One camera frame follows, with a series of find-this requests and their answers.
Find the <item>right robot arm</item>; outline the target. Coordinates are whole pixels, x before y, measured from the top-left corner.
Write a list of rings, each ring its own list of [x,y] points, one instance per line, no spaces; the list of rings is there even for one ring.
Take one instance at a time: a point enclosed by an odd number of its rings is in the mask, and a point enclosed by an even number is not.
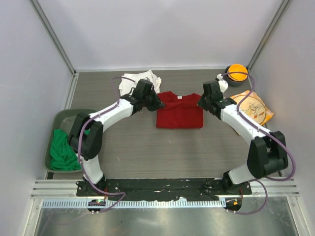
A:
[[[221,82],[203,83],[203,94],[197,105],[230,125],[249,145],[245,164],[223,174],[222,188],[234,194],[240,185],[260,179],[288,167],[285,137],[280,131],[271,132],[242,112],[232,98],[224,98]]]

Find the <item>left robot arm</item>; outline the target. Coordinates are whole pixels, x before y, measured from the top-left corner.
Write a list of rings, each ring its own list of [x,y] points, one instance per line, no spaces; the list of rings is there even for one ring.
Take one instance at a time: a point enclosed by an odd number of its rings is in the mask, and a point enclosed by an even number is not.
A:
[[[120,120],[130,117],[142,108],[156,111],[164,107],[154,90],[151,81],[140,79],[126,94],[117,101],[94,113],[79,113],[68,135],[68,145],[76,153],[77,162],[83,172],[83,179],[88,183],[88,191],[94,196],[123,195],[124,192],[105,192],[106,177],[101,170],[98,155],[102,147],[103,133]]]

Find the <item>red t-shirt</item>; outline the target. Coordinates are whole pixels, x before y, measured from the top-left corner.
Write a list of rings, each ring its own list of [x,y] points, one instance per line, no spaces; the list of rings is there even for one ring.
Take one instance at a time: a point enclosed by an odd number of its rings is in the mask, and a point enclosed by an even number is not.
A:
[[[165,107],[157,110],[156,127],[164,129],[199,129],[203,127],[203,109],[196,93],[176,95],[171,91],[158,94]]]

